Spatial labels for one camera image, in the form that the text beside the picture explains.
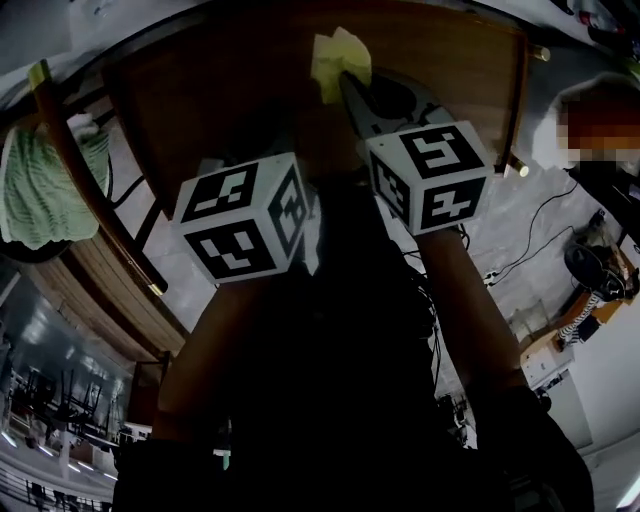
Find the white cube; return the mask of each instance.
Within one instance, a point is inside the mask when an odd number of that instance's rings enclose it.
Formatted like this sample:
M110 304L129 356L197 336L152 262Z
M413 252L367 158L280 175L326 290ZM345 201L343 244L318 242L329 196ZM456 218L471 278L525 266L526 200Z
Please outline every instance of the white cube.
M213 283L286 272L309 215L293 153L201 173L180 188L173 220Z
M468 121L367 139L374 190L413 235L475 218L494 173Z

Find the black cable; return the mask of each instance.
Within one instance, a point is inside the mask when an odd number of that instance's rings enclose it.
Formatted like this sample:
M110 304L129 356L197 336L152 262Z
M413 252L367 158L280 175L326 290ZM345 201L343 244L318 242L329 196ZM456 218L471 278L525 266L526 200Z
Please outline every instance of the black cable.
M531 248L531 233L533 232L533 224L536 220L536 217L538 216L538 214L540 213L540 211L542 210L542 208L550 203L551 201L553 201L554 199L560 199L561 197L565 197L568 196L569 194L571 194L576 187L578 186L578 182L576 182L576 184L571 188L571 190L569 190L568 192L564 192L562 194L558 194L555 196L550 197L549 199L547 199L544 203L542 203L540 206L538 206L538 209L536 210L536 213L533 215L533 218L531 219L531 224L529 225L529 235L528 235L528 239L527 239L527 248L525 249L525 251L522 253L522 256L520 256L518 259L514 260L513 262L509 263L508 265L505 265L504 267L502 267L502 269L498 272L494 272L493 273L493 277L498 277L500 274L502 274L508 267L511 267L512 265L516 265L516 264L520 264L520 260L522 258L524 258L527 253L529 252L529 249Z
M522 260L522 261L518 262L518 264L517 264L517 265L514 265L513 267L511 267L511 268L509 269L509 271L508 271L504 276L502 276L500 279L498 279L495 283L490 283L490 284L489 284L489 286L490 286L490 287L491 287L491 286L495 286L495 285L497 285L498 283L501 283L502 281L504 281L504 280L507 278L507 276L511 273L511 271L512 271L514 268L519 267L519 266L520 266L520 265L522 265L523 263L526 263L527 261L530 261L530 260L532 260L533 258L535 258L535 257L540 253L540 251L542 251L543 249L547 248L547 247L549 246L549 244L551 244L551 242L553 242L556 238L558 238L560 235L562 235L562 234L563 234L565 231L567 231L568 229L570 229L571 231L573 231L573 234L574 234L574 235L576 234L576 230L575 230L575 228L574 228L573 226L567 226L567 227L566 227L566 228L564 228L562 231L560 231L557 235L555 235L554 237L552 237L552 238L551 238L551 240L549 240L546 244L544 244L542 247L540 247L540 249L538 249L536 252L534 252L531 256L529 256L528 258L526 258L526 259L524 259L524 260Z

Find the towel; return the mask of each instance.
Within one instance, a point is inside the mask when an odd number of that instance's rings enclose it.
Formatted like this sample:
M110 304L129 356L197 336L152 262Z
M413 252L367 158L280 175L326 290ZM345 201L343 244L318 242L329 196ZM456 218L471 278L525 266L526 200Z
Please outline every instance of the towel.
M109 136L86 114L69 120L91 173L109 189ZM5 242L37 250L46 243L92 238L98 221L54 147L39 131L11 129L0 163L0 232Z
M338 27L333 37L316 34L311 78L318 82L325 105L340 103L340 75L348 71L365 86L371 85L371 55L360 39Z

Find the forearm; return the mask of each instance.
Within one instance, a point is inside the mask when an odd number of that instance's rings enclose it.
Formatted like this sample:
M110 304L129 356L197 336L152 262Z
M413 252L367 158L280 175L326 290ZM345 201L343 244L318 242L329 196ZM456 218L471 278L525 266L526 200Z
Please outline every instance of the forearm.
M465 389L493 392L526 385L518 342L460 236L443 230L421 235L416 241L443 339Z
M268 283L265 278L220 286L162 383L154 438L189 440L193 427L212 417Z

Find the wall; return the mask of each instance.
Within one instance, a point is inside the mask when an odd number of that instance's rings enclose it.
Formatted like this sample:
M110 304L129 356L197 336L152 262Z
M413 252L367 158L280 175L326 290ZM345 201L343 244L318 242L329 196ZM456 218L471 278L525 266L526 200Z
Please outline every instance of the wall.
M576 346L574 358L570 371L593 438L589 451L639 431L640 299Z

